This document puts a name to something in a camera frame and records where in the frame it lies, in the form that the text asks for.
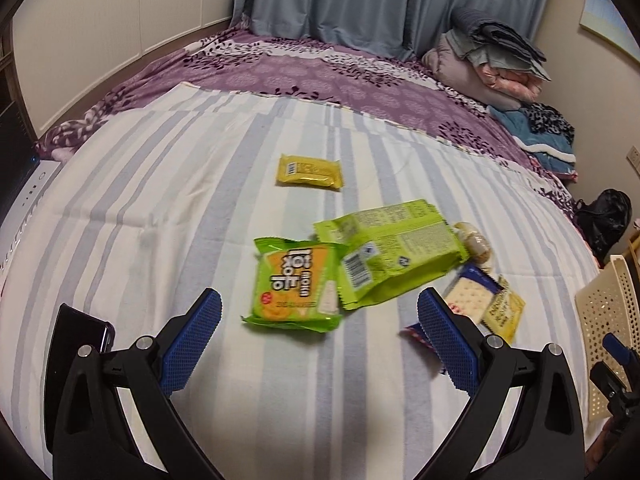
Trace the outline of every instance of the bed sheet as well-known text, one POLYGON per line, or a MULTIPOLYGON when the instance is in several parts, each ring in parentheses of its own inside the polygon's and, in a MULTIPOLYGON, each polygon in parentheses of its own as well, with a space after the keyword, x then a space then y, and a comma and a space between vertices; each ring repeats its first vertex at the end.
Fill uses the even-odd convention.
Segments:
MULTIPOLYGON (((554 179, 483 104, 436 81, 418 62, 383 59, 316 40, 255 36, 241 27, 151 63, 109 92, 82 120, 50 129, 38 143, 40 156, 66 162, 111 117, 144 107, 182 81, 341 104, 554 179)), ((557 204, 573 215, 573 202, 557 204)))
MULTIPOLYGON (((560 343, 586 414, 574 294, 598 269, 541 180, 336 105, 181 84, 89 139, 28 224, 0 303, 0 410, 50 474, 42 397, 58 305, 111 321, 114 348, 126 348, 213 286, 222 322, 172 402, 228 480, 411 479, 468 400, 399 335, 416 321, 419 290, 353 312, 324 336, 256 330, 240 317, 255 237, 304 239, 316 221, 425 198, 491 241, 496 271, 527 303, 514 346, 560 343), (344 188, 276 186, 282 153, 339 159, 344 188)), ((443 291, 453 276, 432 285, 443 291)), ((158 463, 130 397, 124 405, 143 455, 158 463)), ((498 423, 479 464, 507 427, 498 423)))

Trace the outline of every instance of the yellow snack package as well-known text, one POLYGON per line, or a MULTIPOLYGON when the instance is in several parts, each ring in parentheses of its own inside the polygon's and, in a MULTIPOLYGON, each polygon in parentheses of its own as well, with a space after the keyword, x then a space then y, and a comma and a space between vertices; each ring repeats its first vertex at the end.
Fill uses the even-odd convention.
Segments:
POLYGON ((340 324, 336 277, 340 244, 256 238, 260 264, 247 323, 328 332, 340 324))
POLYGON ((342 170, 340 162, 308 156, 283 155, 280 157, 276 180, 283 184, 307 184, 340 189, 342 170))
POLYGON ((520 296, 511 290, 511 285, 503 276, 498 277, 498 285, 503 290, 494 296, 494 300, 482 316, 482 322, 491 332, 511 344, 520 323, 525 303, 520 296))

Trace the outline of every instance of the purple floral blanket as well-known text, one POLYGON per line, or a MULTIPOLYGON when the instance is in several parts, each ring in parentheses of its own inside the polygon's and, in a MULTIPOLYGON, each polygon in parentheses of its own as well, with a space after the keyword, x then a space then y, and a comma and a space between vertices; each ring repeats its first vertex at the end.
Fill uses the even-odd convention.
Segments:
POLYGON ((572 214, 571 198, 559 181, 516 145, 484 105, 436 81, 418 62, 315 40, 254 36, 242 27, 149 64, 111 90, 81 120, 50 129, 36 148, 41 158, 66 162, 109 118, 144 107, 183 81, 212 90, 331 102, 473 149, 498 164, 515 162, 549 180, 558 190, 550 198, 572 214))

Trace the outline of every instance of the blue gripper pad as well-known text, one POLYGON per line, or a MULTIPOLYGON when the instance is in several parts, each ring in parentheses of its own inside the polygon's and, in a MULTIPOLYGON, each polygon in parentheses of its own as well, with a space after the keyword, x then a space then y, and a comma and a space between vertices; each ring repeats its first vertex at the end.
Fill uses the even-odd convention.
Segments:
POLYGON ((478 356, 451 316, 449 307, 433 288, 418 297, 418 320, 454 386, 473 397, 478 390, 478 356))
POLYGON ((602 346, 620 366, 627 366, 631 361, 631 350, 624 346, 620 339, 611 332, 602 339, 602 346))
POLYGON ((211 290, 164 354, 160 388, 167 397, 187 385, 221 318, 222 299, 211 290))

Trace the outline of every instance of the cracker package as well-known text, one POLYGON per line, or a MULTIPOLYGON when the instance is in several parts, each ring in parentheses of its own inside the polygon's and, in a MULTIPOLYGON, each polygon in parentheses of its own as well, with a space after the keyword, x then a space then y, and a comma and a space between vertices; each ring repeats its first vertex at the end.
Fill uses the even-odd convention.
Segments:
POLYGON ((321 242, 348 246, 338 271, 345 309, 374 305, 443 276, 468 259, 425 200, 380 207, 314 225, 321 242))
POLYGON ((280 157, 276 180, 283 184, 307 184, 340 189, 342 170, 340 162, 308 156, 283 155, 280 157))
POLYGON ((511 285, 503 276, 498 277, 498 284, 503 290, 494 297, 491 305, 482 316, 482 322, 491 332, 511 344, 525 303, 520 296, 511 290, 511 285))
POLYGON ((453 312, 464 314, 478 324, 494 295, 501 290, 491 276, 473 264, 466 264, 444 301, 453 312))
POLYGON ((247 323, 328 332, 340 324, 336 277, 339 244, 256 238, 260 252, 252 314, 247 323))

